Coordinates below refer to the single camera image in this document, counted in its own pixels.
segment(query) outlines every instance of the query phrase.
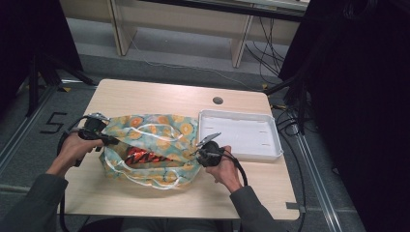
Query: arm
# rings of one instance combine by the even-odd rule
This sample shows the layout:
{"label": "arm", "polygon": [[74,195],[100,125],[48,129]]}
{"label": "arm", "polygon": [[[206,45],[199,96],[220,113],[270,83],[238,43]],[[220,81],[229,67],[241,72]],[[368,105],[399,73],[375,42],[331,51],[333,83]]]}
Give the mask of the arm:
{"label": "arm", "polygon": [[[231,147],[225,152],[230,154]],[[268,210],[260,203],[251,187],[243,187],[239,181],[238,169],[229,158],[222,157],[218,166],[209,166],[206,172],[215,177],[215,183],[221,183],[231,193],[230,198],[241,218],[245,231],[286,231],[281,228]]]}
{"label": "arm", "polygon": [[27,195],[3,218],[0,231],[55,231],[57,206],[68,184],[64,179],[67,171],[76,160],[102,145],[100,140],[83,140],[72,133],[45,174],[36,179]]}

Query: floral cloth bag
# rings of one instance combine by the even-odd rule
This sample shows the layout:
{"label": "floral cloth bag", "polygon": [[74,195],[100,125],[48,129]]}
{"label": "floral cloth bag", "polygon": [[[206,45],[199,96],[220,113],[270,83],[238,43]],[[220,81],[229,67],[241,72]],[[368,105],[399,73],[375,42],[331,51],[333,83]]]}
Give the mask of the floral cloth bag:
{"label": "floral cloth bag", "polygon": [[171,114],[112,118],[102,133],[120,142],[100,156],[106,176],[156,189],[190,183],[200,168],[194,155],[197,125],[194,118]]}

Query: white plastic container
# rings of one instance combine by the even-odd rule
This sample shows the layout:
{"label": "white plastic container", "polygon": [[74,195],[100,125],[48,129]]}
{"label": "white plastic container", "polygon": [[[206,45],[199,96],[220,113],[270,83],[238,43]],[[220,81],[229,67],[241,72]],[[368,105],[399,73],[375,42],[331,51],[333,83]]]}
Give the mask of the white plastic container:
{"label": "white plastic container", "polygon": [[212,133],[220,146],[230,145],[238,160],[272,162],[283,155],[275,119],[249,114],[204,109],[199,112],[198,141]]}

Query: wooden table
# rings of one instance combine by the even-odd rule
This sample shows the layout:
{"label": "wooden table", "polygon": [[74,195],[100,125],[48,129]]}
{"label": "wooden table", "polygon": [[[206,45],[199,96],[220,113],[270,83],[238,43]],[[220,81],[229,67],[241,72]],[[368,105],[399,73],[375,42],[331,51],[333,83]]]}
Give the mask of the wooden table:
{"label": "wooden table", "polygon": [[[213,103],[214,97],[223,104]],[[272,115],[262,93],[168,85],[136,81],[103,80],[85,111],[107,117],[129,114],[179,114],[198,117],[202,109],[216,109]],[[239,218],[225,186],[202,168],[191,185],[170,190],[143,187],[130,181],[107,179],[98,157],[87,155],[78,168],[66,175],[66,214],[162,218]],[[297,219],[295,203],[284,157],[274,163],[241,162],[249,185],[276,219]]]}

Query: person's left hand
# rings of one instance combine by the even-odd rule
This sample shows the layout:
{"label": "person's left hand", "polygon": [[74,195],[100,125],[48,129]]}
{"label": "person's left hand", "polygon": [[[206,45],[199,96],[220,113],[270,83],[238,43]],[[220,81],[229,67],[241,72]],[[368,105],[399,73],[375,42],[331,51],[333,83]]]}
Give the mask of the person's left hand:
{"label": "person's left hand", "polygon": [[64,141],[60,154],[45,173],[64,177],[77,160],[82,160],[85,154],[93,151],[93,148],[101,146],[103,141],[100,139],[84,140],[77,132],[72,132]]}
{"label": "person's left hand", "polygon": [[[223,147],[227,156],[232,156],[230,146]],[[238,168],[233,161],[227,157],[222,157],[220,164],[217,166],[207,166],[206,172],[210,173],[215,178],[215,183],[221,183],[230,191],[230,193],[242,187],[239,181]]]}

